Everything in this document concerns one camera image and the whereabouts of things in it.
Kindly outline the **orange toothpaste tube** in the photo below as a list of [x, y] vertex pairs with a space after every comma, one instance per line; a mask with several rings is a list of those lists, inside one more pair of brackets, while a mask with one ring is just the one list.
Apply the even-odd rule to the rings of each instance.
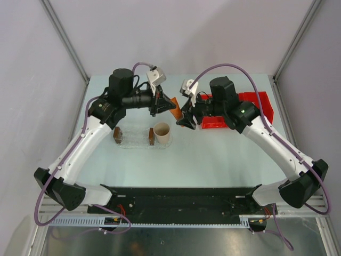
[[171, 109], [170, 112], [172, 113], [172, 115], [174, 116], [174, 118], [179, 121], [180, 119], [183, 118], [183, 113], [179, 107], [179, 104], [177, 102], [176, 97], [171, 98], [171, 102], [174, 103], [176, 105], [176, 108]]

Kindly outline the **red plastic organizer bin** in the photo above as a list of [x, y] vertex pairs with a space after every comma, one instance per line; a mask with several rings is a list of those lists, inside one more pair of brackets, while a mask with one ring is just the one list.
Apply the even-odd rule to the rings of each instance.
[[[271, 124], [273, 124], [274, 110], [270, 103], [268, 94], [266, 91], [260, 91], [258, 94], [261, 100], [263, 113], [265, 117], [267, 118], [267, 120]], [[238, 93], [238, 97], [240, 101], [252, 102], [257, 108], [259, 108], [259, 103], [258, 103], [255, 92], [240, 92]], [[213, 117], [204, 117], [201, 123], [201, 128], [202, 129], [218, 129], [218, 128], [228, 128], [228, 126], [224, 122], [223, 117], [213, 116]]]

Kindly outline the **beige cup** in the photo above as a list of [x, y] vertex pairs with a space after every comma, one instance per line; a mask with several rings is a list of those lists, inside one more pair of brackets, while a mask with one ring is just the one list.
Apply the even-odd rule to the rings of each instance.
[[170, 127], [167, 123], [164, 123], [164, 122], [157, 123], [153, 127], [153, 132], [157, 141], [160, 144], [165, 145], [169, 142], [171, 133], [170, 133]]

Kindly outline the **clear acrylic toothbrush stand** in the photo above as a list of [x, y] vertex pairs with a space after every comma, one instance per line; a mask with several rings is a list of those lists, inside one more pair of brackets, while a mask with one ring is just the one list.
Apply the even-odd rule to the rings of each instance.
[[113, 131], [113, 139], [116, 144], [127, 148], [144, 148], [155, 145], [155, 136], [151, 127], [117, 126]]

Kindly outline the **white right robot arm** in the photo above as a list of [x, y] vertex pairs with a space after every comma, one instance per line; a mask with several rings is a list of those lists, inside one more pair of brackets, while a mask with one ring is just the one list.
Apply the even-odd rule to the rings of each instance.
[[182, 107], [177, 125], [195, 129], [205, 117], [221, 117], [232, 130], [244, 135], [266, 152], [283, 171], [285, 180], [270, 185], [258, 185], [246, 200], [246, 209], [258, 214], [271, 203], [285, 202], [301, 208], [320, 188], [328, 164], [301, 153], [283, 136], [278, 135], [260, 109], [250, 101], [240, 100], [234, 83], [228, 77], [218, 77], [209, 83], [211, 94], [202, 97], [198, 83], [185, 80], [180, 93], [188, 100]]

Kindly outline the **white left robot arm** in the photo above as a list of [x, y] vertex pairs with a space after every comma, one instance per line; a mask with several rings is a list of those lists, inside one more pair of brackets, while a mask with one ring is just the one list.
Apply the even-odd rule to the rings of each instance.
[[151, 116], [155, 116], [175, 108], [161, 87], [166, 80], [163, 70], [152, 67], [146, 76], [147, 88], [142, 90], [133, 86], [135, 75], [132, 70], [120, 68], [113, 71], [103, 93], [86, 105], [82, 129], [48, 169], [35, 171], [34, 178], [42, 190], [37, 207], [47, 195], [68, 211], [82, 204], [99, 205], [106, 213], [117, 209], [118, 201], [109, 188], [82, 185], [76, 180], [94, 149], [115, 129], [128, 109], [148, 108]]

